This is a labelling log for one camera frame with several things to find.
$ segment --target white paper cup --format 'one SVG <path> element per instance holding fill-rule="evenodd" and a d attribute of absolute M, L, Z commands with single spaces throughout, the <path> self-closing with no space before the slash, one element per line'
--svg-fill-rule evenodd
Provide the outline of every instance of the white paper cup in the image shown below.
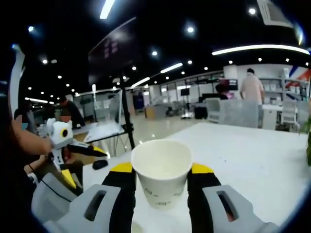
<path fill-rule="evenodd" d="M 132 150 L 131 162 L 148 203 L 156 209 L 172 209 L 192 167 L 189 147 L 166 139 L 147 141 Z"/>

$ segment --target black ceiling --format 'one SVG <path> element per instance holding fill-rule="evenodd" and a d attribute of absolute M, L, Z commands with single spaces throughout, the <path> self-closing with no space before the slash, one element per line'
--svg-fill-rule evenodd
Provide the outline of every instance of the black ceiling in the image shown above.
<path fill-rule="evenodd" d="M 310 18 L 305 1 L 280 7 L 291 19 L 300 24 L 305 33 L 303 47 L 311 46 Z M 145 77 L 152 77 L 160 70 L 182 62 L 184 65 L 166 74 L 152 78 L 148 84 L 158 84 L 185 76 L 221 70 L 232 60 L 235 64 L 286 63 L 304 66 L 310 56 L 283 50 L 251 50 L 212 56 L 215 50 L 254 44 L 282 44 L 298 46 L 293 29 L 265 26 L 256 0 L 223 1 L 143 1 L 115 0 L 108 19 L 99 19 L 104 0 L 34 0 L 11 3 L 3 22 L 9 37 L 8 43 L 20 44 L 26 54 L 25 72 L 21 80 L 25 96 L 56 101 L 56 97 L 68 94 L 71 89 L 81 93 L 90 91 L 88 82 L 88 53 L 110 31 L 133 17 L 137 17 L 137 33 L 142 58 L 121 70 L 105 74 L 97 89 L 112 88 L 113 78 L 124 73 L 132 85 Z M 257 14 L 251 16 L 249 7 Z M 186 32 L 188 26 L 194 33 Z M 157 57 L 151 56 L 156 50 Z M 48 59 L 47 65 L 42 59 Z"/>

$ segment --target cable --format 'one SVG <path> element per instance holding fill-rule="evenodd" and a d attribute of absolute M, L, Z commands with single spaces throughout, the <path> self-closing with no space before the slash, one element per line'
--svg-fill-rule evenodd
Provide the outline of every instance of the cable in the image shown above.
<path fill-rule="evenodd" d="M 34 175 L 35 175 L 35 170 L 30 166 L 30 164 L 28 164 L 28 166 L 30 167 L 30 169 L 33 171 Z M 57 196 L 59 196 L 60 198 L 68 201 L 68 202 L 71 202 L 69 199 L 63 197 L 62 195 L 58 194 L 54 189 L 52 189 L 47 183 L 44 182 L 43 179 L 40 180 L 41 182 L 43 182 L 50 190 L 52 190 L 53 193 L 55 193 Z"/>

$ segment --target green plant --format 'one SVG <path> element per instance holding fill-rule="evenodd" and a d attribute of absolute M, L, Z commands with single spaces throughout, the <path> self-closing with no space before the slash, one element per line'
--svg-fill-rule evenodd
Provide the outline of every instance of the green plant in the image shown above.
<path fill-rule="evenodd" d="M 309 166 L 311 166 L 311 116 L 309 116 L 309 119 L 306 121 L 306 123 L 302 126 L 300 132 L 308 134 L 308 147 L 306 150 L 307 153 L 307 163 Z"/>

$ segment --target black mouse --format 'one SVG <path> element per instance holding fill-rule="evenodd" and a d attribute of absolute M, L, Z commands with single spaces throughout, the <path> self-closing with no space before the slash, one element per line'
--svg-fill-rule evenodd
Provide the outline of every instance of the black mouse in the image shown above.
<path fill-rule="evenodd" d="M 97 160 L 97 161 L 95 161 L 93 163 L 92 167 L 93 167 L 94 170 L 98 170 L 98 169 L 101 169 L 101 168 L 103 168 L 103 167 L 105 167 L 107 165 L 108 165 L 108 161 L 107 160 Z"/>

